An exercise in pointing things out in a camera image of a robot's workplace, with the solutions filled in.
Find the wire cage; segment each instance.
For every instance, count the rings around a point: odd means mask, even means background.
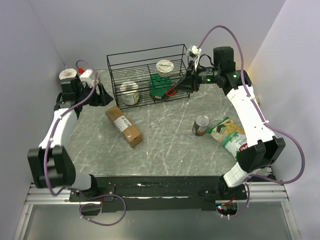
[[[175,95],[166,99],[154,99],[150,92],[153,90],[166,90],[175,84],[187,71],[185,61],[187,48],[184,44],[150,48],[138,51],[129,51],[106,56],[108,70],[110,72],[112,91],[116,105],[121,109],[129,109],[149,104],[168,102],[177,99],[190,98],[190,93],[178,91]],[[158,70],[156,64],[160,60],[169,60],[174,67],[170,73],[170,82],[156,82],[155,76]],[[138,92],[138,101],[133,105],[124,103],[123,96],[128,93],[122,87],[123,83],[134,82],[134,92]]]

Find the chip bag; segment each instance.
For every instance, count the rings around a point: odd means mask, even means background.
[[[206,132],[226,148],[235,160],[237,160],[237,154],[248,147],[244,129],[229,117]]]

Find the white cup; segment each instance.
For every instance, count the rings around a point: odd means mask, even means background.
[[[138,84],[134,81],[126,81],[121,84],[120,92],[126,105],[134,105],[139,101]]]
[[[156,64],[158,73],[163,78],[168,78],[174,69],[174,64],[169,60],[160,60]]]

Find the marble table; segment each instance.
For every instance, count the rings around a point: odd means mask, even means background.
[[[99,76],[112,95],[109,73],[100,71]],[[143,135],[143,142],[134,148],[105,114],[115,104],[83,107],[67,146],[78,171],[97,176],[221,176],[235,164],[210,134],[195,136],[191,130],[198,114],[206,114],[212,127],[227,116],[240,123],[218,86],[202,85],[190,99],[125,109]]]

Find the green lid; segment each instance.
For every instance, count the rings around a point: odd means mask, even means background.
[[[171,88],[170,77],[161,77],[158,73],[151,74],[149,79],[149,93],[154,97],[162,97]]]

